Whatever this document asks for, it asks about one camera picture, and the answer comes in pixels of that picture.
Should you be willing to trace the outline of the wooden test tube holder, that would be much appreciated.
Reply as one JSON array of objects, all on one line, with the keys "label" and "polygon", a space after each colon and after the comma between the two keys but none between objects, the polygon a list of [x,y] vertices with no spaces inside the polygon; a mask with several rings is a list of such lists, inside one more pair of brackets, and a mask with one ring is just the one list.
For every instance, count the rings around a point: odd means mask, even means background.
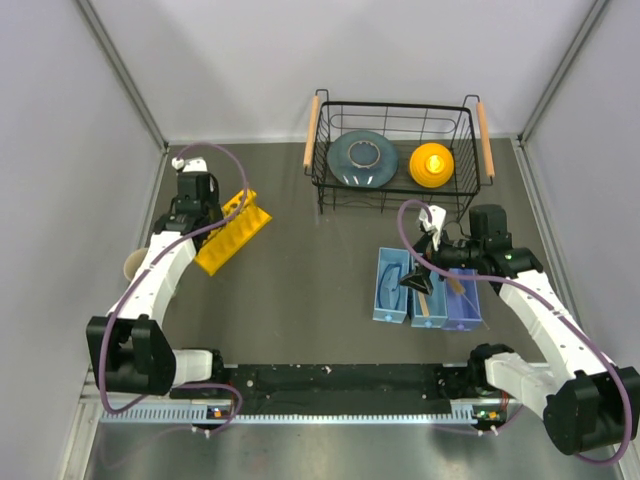
[{"label": "wooden test tube holder", "polygon": [[421,315],[424,317],[428,317],[430,315],[430,311],[428,308],[426,295],[423,293],[418,293],[417,298],[420,305]]}]

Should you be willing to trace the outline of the blue safety goggles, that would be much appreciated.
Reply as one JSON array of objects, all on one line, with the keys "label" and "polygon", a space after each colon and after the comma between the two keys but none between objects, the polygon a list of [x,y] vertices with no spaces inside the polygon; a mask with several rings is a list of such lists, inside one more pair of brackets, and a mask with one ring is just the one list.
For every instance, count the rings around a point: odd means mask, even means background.
[{"label": "blue safety goggles", "polygon": [[382,262],[377,279],[375,305],[379,309],[398,310],[401,303],[401,279],[407,272],[401,262]]}]

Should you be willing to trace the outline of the wire test tube brush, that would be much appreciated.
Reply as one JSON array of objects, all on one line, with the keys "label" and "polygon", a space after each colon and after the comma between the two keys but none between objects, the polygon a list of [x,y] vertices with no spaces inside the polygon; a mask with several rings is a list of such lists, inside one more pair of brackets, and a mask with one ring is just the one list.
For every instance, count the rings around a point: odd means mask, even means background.
[{"label": "wire test tube brush", "polygon": [[451,301],[449,319],[456,324],[456,328],[471,331],[479,325],[483,325],[489,330],[489,326],[481,315],[475,285],[472,285],[471,296],[467,295],[465,285],[459,280],[448,279],[447,288],[451,293],[448,297]]}]

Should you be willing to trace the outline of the black wire basket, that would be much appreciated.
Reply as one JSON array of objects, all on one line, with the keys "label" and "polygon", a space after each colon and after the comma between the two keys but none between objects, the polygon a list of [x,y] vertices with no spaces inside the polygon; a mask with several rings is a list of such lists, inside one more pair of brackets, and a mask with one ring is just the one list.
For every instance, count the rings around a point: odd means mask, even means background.
[{"label": "black wire basket", "polygon": [[317,208],[381,211],[417,198],[462,218],[495,178],[485,108],[468,94],[459,105],[312,100],[303,157]]}]

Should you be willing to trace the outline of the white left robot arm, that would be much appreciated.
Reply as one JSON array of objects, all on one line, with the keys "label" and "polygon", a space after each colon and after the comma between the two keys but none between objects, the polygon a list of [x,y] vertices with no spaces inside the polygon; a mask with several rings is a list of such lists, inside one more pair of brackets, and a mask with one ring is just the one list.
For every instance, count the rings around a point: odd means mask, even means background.
[{"label": "white left robot arm", "polygon": [[206,172],[177,176],[170,210],[155,222],[149,246],[125,294],[105,316],[89,320],[86,337],[97,386],[107,392],[165,395],[192,383],[205,396],[226,387],[214,350],[174,350],[162,322],[180,278],[205,235],[190,233],[223,218],[218,182]]}]

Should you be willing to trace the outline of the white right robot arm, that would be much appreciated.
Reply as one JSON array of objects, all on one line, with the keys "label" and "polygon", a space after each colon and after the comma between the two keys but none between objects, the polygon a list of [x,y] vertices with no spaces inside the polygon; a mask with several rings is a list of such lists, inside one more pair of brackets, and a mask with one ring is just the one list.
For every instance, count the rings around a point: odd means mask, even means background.
[{"label": "white right robot arm", "polygon": [[427,273],[443,279],[487,282],[515,313],[543,354],[547,369],[531,366],[504,345],[481,346],[466,374],[469,388],[487,396],[496,389],[508,393],[535,413],[557,450],[584,462],[587,452],[614,446],[604,460],[619,462],[639,426],[639,374],[620,368],[584,333],[554,292],[538,258],[516,247],[505,210],[496,204],[470,211],[470,235],[448,239],[446,212],[420,200],[403,209],[419,209],[423,235],[416,243],[402,241]]}]

